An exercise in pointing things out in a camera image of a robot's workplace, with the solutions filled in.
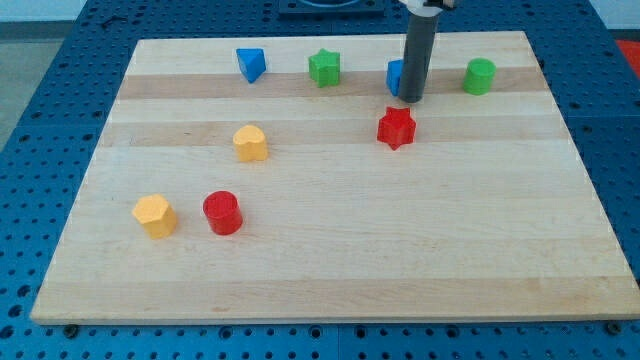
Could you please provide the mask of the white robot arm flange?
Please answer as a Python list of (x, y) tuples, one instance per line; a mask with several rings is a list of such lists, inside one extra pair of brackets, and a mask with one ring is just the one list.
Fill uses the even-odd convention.
[(459, 0), (399, 0), (412, 15), (437, 17), (443, 11), (454, 10)]

